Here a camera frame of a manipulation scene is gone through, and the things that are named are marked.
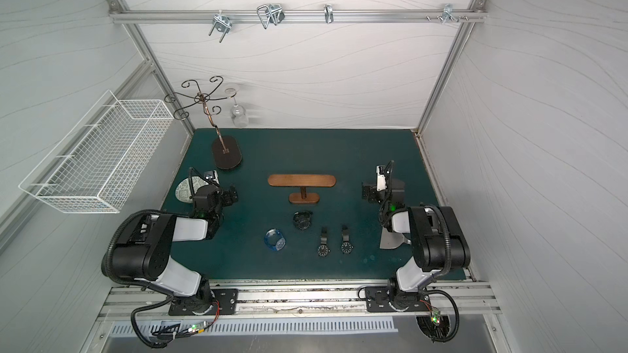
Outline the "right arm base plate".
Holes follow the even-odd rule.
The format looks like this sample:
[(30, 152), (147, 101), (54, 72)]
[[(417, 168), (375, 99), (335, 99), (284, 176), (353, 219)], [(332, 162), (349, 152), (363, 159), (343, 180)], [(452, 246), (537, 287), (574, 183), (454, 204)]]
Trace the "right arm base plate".
[(417, 292), (403, 292), (384, 286), (365, 286), (358, 289), (358, 298), (366, 303), (369, 313), (430, 312), (431, 303), (427, 296)]

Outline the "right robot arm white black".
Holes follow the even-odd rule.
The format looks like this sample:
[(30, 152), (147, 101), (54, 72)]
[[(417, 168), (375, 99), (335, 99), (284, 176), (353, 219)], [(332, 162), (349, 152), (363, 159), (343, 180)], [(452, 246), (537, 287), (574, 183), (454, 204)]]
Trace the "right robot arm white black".
[(394, 161), (376, 167), (376, 182), (362, 184), (361, 196), (379, 205), (380, 247), (407, 244), (411, 258), (389, 279), (389, 306), (405, 311), (414, 302), (428, 302), (428, 286), (450, 272), (469, 266), (469, 245), (450, 206), (405, 202), (405, 182), (393, 177)]

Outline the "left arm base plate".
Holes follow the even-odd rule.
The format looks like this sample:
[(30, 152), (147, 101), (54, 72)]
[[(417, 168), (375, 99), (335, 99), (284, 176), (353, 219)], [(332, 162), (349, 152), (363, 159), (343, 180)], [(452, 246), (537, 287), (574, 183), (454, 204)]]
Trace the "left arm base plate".
[(191, 297), (176, 297), (168, 309), (170, 316), (233, 315), (238, 298), (237, 289), (213, 289)]

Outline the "wooden T-shaped watch stand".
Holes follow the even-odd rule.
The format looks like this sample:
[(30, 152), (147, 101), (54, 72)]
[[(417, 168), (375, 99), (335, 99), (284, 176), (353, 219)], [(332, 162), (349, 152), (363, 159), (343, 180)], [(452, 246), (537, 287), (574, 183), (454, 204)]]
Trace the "wooden T-shaped watch stand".
[(321, 199), (319, 194), (309, 192), (307, 189), (332, 188), (336, 182), (335, 176), (319, 174), (273, 174), (268, 177), (268, 184), (272, 187), (299, 189), (299, 192), (289, 195), (291, 204), (318, 204)]

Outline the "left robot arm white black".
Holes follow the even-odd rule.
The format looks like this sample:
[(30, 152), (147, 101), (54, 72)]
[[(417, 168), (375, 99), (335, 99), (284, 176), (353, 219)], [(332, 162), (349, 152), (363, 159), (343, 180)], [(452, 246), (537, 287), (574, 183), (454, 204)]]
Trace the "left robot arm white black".
[(204, 315), (217, 299), (209, 281), (171, 256), (173, 244), (212, 240), (222, 225), (224, 209), (239, 200), (235, 186), (223, 188), (217, 171), (190, 168), (175, 190), (190, 204), (190, 215), (145, 209), (127, 217), (114, 233), (101, 263), (104, 276), (116, 284), (134, 285), (169, 297), (183, 310)]

